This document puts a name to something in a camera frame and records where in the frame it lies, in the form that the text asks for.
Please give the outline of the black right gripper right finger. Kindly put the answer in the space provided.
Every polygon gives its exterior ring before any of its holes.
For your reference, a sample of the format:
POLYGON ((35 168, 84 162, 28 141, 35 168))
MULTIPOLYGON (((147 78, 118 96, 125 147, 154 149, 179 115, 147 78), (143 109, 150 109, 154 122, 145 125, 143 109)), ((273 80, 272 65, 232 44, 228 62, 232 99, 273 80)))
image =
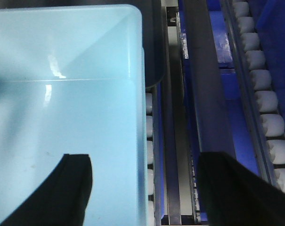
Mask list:
POLYGON ((225 152, 200 154, 197 185, 211 226, 285 226, 285 193, 225 152))

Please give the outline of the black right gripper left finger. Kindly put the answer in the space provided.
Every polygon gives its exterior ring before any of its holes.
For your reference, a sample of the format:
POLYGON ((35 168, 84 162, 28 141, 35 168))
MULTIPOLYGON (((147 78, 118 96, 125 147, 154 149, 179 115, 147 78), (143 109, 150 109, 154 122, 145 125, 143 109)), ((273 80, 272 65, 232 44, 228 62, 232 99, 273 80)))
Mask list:
POLYGON ((87 154, 64 154, 43 183, 0 225, 82 226, 93 185, 87 154))

